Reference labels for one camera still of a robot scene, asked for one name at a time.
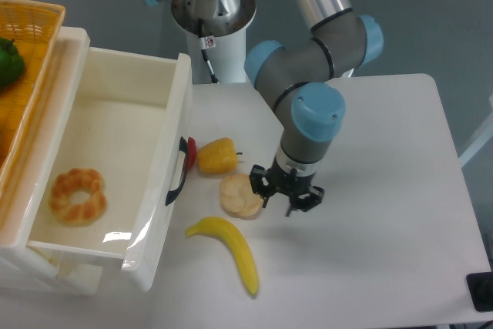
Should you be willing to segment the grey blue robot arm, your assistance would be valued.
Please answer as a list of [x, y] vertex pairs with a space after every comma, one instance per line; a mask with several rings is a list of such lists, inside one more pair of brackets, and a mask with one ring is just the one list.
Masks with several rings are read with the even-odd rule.
[[297, 1], [311, 37], [289, 50], [275, 41], [247, 49], [255, 0], [170, 0], [186, 35], [193, 82], [251, 82], [283, 126], [271, 167], [250, 171], [253, 192], [263, 200], [283, 194], [290, 210], [306, 212], [324, 197], [312, 180], [345, 113], [343, 96], [327, 83], [376, 59], [384, 38], [378, 23], [356, 14], [349, 0]]

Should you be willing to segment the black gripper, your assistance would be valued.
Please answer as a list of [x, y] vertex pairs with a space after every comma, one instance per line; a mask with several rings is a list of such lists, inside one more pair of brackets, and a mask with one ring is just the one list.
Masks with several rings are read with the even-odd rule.
[[285, 170], [275, 159], [269, 170], [255, 164], [250, 171], [250, 184], [254, 194], [262, 202], [262, 208], [267, 207], [269, 199], [277, 193], [289, 198], [289, 207], [285, 213], [288, 217], [294, 211], [308, 212], [322, 203], [324, 189], [311, 186], [314, 174], [303, 174], [297, 168]]

